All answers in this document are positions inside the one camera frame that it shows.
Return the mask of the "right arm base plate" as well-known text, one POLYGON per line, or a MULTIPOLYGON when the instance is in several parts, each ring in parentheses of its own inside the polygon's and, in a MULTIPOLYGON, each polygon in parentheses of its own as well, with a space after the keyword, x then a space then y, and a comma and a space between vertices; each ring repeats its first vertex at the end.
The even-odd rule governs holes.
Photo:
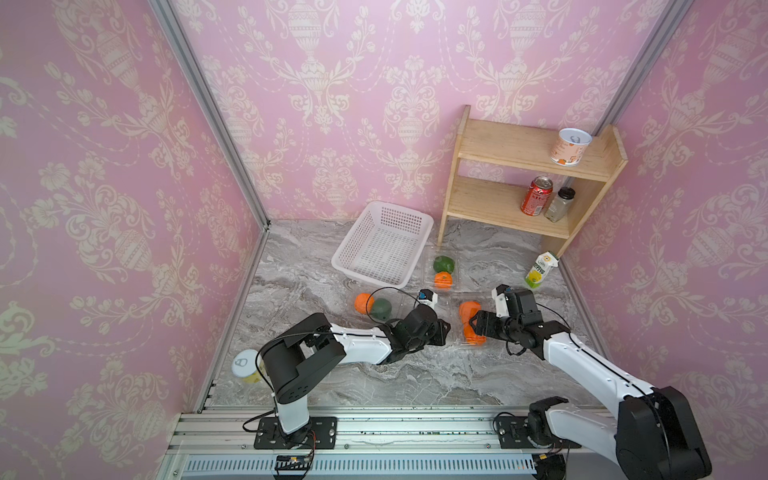
POLYGON ((582 446, 570 440, 564 440, 546 433, 540 423, 529 424, 527 417, 501 412, 492 420, 492 428, 501 449, 540 449, 561 451, 581 449, 582 446))

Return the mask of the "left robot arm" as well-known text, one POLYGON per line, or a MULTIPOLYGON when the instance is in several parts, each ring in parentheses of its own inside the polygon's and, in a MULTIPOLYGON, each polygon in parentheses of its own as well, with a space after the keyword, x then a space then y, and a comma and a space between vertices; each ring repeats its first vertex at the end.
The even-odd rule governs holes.
POLYGON ((371 329, 341 327, 315 313, 263 346, 255 367, 266 375, 281 433, 288 436, 308 428, 307 396, 337 366, 399 362, 427 346, 444 346, 450 331, 423 303, 405 318, 371 329))

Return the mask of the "peeled orange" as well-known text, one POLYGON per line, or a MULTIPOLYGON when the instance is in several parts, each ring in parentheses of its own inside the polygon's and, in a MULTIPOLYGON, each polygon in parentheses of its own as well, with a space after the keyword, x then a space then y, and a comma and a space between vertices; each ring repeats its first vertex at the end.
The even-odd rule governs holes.
POLYGON ((463 336, 468 345, 480 346, 486 343, 487 337, 476 333, 473 327, 466 323, 463 326, 463 336))
POLYGON ((459 318, 464 325, 468 325, 469 321, 482 309, 480 303, 476 301, 465 301, 459 306, 459 318))

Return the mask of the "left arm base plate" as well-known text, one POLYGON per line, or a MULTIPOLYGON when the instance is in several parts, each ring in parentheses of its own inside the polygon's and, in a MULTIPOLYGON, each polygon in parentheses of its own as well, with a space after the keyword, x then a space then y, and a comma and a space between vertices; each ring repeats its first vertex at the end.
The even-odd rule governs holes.
POLYGON ((338 432, 337 417, 310 417, 309 423, 287 434, 276 417, 259 420, 253 447, 255 450, 288 450, 299 447, 332 450, 338 432))

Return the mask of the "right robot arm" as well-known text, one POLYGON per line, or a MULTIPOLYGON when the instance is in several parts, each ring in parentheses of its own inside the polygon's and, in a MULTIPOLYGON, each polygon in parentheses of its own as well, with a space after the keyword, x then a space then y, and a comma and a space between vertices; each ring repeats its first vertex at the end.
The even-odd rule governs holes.
POLYGON ((532 291, 500 285, 492 312, 463 307, 460 317, 479 337, 516 344, 559 368, 609 411, 589 412, 560 396, 530 405, 526 417, 500 414, 493 426, 504 447, 522 440, 539 448, 578 444, 615 463, 628 479, 703 479, 712 462, 690 403, 673 387, 655 387, 580 341, 563 317, 544 320, 532 291))

